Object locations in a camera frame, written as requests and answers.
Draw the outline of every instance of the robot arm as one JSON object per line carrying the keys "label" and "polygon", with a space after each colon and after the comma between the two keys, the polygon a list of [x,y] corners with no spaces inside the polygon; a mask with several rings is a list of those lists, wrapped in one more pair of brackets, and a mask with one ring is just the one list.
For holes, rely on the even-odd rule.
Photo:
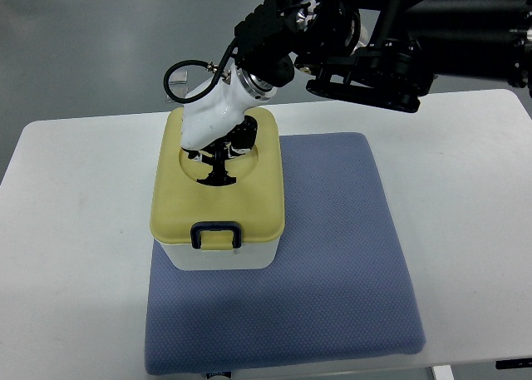
{"label": "robot arm", "polygon": [[[359,9],[379,12],[366,46]],[[186,65],[214,76],[179,98],[168,82]],[[313,77],[307,90],[316,95],[407,112],[417,111],[436,74],[531,87],[532,0],[265,0],[235,27],[219,66],[187,61],[166,73],[167,94],[185,104],[182,147],[197,159],[194,151],[215,141],[238,146],[228,135],[254,141],[252,126],[235,127],[292,81],[294,67]]]}

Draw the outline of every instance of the black cable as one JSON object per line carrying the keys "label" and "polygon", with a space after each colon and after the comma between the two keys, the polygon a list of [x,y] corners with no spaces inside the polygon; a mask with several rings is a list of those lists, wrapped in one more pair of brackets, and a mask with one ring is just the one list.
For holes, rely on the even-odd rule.
{"label": "black cable", "polygon": [[172,90],[170,89],[170,76],[174,71],[179,70],[182,67],[187,66],[198,66],[198,67],[204,67],[205,69],[209,67],[208,62],[203,62],[201,60],[185,60],[183,62],[177,62],[172,67],[170,67],[166,73],[165,78],[163,80],[163,87],[165,88],[166,94],[172,99],[173,101],[180,103],[180,104],[187,104],[192,103],[194,101],[198,101],[202,97],[207,96],[216,84],[218,83],[219,79],[222,77],[222,74],[224,73],[225,66],[227,65],[227,62],[229,61],[229,58],[231,57],[233,50],[236,46],[236,38],[231,41],[231,43],[227,46],[227,49],[225,50],[224,55],[222,56],[222,59],[218,65],[218,68],[216,69],[216,72],[214,73],[213,79],[211,79],[210,84],[205,88],[204,91],[201,91],[197,95],[191,96],[191,97],[178,97],[176,96]]}

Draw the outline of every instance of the white table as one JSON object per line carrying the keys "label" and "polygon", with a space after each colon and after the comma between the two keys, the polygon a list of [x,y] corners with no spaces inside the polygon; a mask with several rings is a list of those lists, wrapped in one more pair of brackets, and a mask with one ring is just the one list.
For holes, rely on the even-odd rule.
{"label": "white table", "polygon": [[[416,114],[339,101],[268,108],[282,134],[367,137],[427,342],[415,356],[234,378],[532,356],[532,121],[514,95],[430,95]],[[166,116],[24,129],[0,186],[0,378],[148,378],[148,224]]]}

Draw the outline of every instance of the black handle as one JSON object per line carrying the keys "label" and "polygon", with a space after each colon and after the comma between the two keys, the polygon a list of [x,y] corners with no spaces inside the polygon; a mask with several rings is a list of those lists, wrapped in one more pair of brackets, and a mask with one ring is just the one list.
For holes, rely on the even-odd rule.
{"label": "black handle", "polygon": [[208,230],[219,232],[221,230],[231,230],[233,232],[233,248],[239,249],[242,245],[242,228],[238,222],[231,221],[212,221],[212,222],[196,222],[190,228],[190,239],[192,240],[192,247],[194,249],[201,248],[200,233]]}

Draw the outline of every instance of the blue cushion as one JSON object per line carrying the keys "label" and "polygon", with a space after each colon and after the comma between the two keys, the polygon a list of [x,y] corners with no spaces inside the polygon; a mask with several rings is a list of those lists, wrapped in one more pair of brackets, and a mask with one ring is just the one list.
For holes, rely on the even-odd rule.
{"label": "blue cushion", "polygon": [[286,227],[266,269],[177,269],[155,242],[150,374],[211,373],[394,353],[425,336],[363,135],[283,136]]}

